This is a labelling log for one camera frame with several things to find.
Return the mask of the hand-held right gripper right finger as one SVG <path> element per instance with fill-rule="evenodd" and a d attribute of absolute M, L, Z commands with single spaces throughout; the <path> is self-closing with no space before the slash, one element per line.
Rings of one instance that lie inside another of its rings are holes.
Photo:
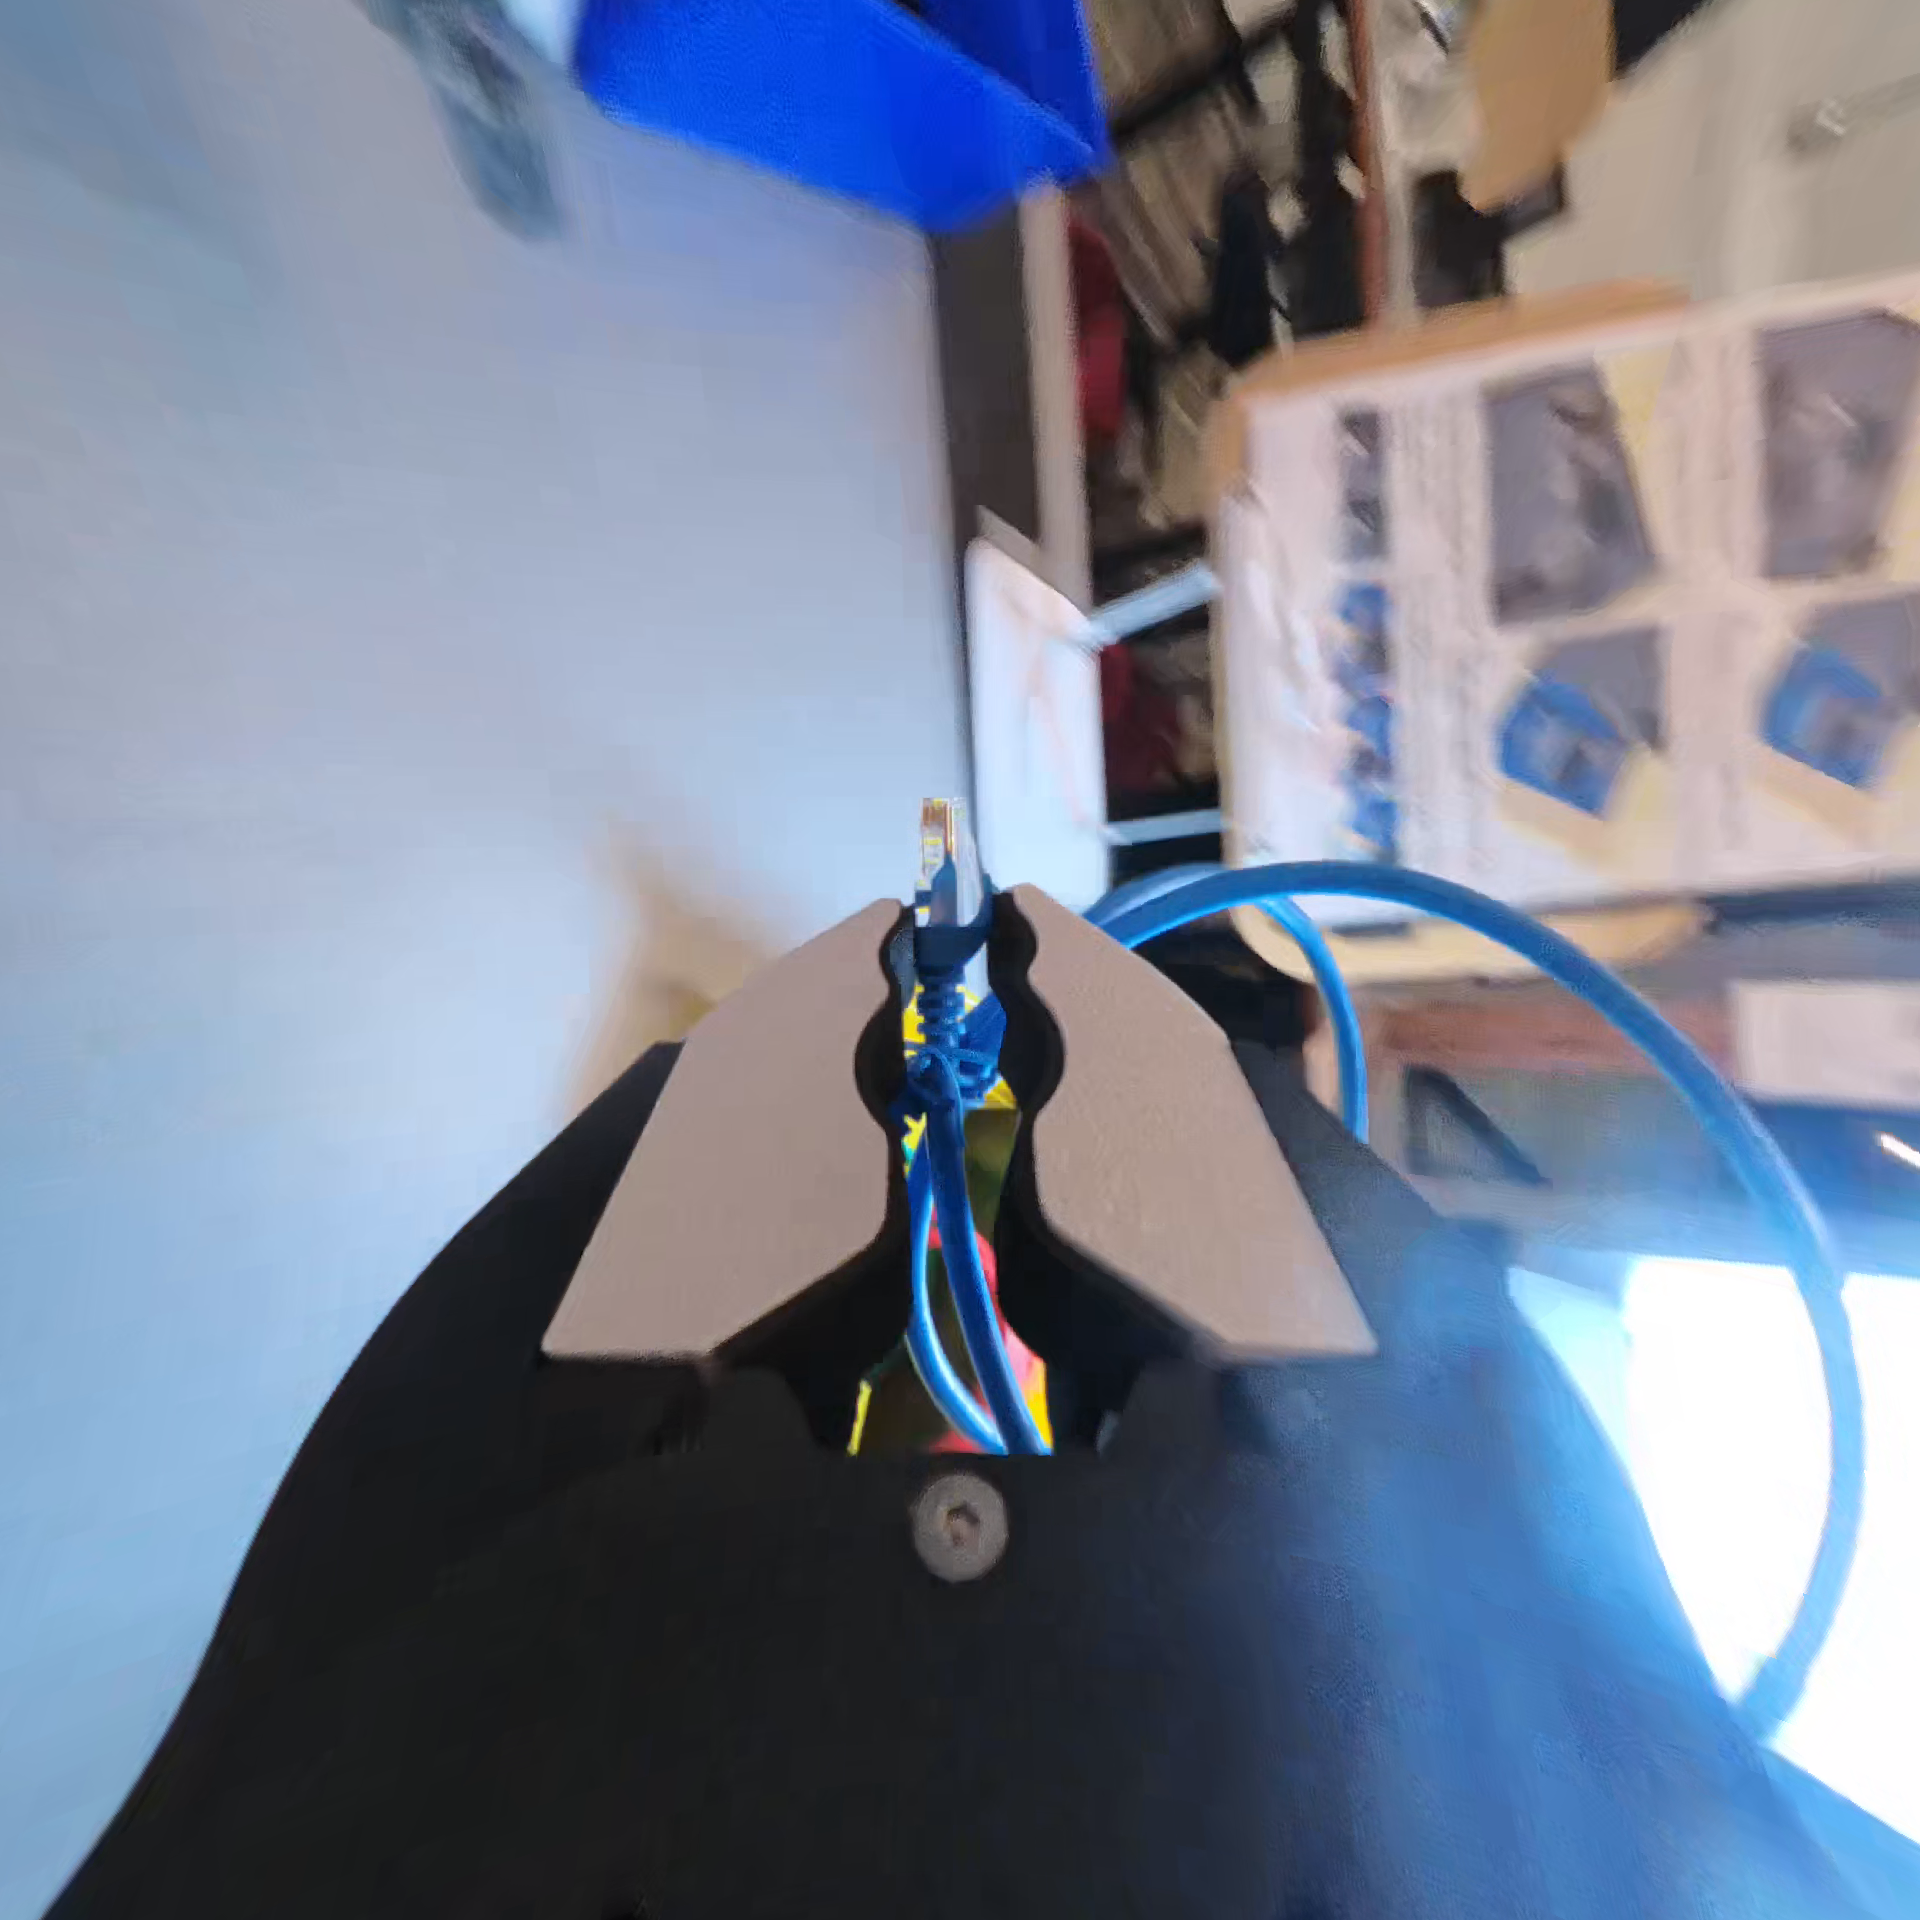
<path fill-rule="evenodd" d="M 995 895 L 1019 1133 L 999 1307 L 1048 1364 L 1365 1358 L 1376 1333 L 1227 1034 L 1037 885 Z"/>

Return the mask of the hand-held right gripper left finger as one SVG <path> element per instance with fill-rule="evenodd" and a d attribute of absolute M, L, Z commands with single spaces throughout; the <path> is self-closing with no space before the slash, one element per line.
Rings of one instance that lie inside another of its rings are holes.
<path fill-rule="evenodd" d="M 847 1279 L 895 1224 L 895 944 L 873 900 L 685 1035 L 560 1304 L 546 1359 L 717 1359 Z"/>

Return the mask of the cardboard board with printed sheet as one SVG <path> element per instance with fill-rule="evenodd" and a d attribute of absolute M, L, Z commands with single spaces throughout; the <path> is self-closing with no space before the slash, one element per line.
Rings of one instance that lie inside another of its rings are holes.
<path fill-rule="evenodd" d="M 1915 877 L 1915 272 L 1274 351 L 1206 432 L 1222 847 L 1539 919 Z"/>

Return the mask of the blue plastic bin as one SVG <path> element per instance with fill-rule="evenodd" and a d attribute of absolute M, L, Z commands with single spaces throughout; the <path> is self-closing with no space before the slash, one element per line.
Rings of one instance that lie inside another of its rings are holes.
<path fill-rule="evenodd" d="M 616 124 L 922 232 L 1113 155 L 1079 2 L 591 2 L 570 71 Z"/>

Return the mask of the tan chair backrest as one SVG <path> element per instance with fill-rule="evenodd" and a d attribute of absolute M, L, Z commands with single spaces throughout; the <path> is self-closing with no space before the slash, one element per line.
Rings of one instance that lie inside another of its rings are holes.
<path fill-rule="evenodd" d="M 1615 76 L 1610 2 L 1483 2 L 1458 53 L 1475 147 L 1458 168 L 1480 212 L 1522 200 L 1606 104 Z"/>

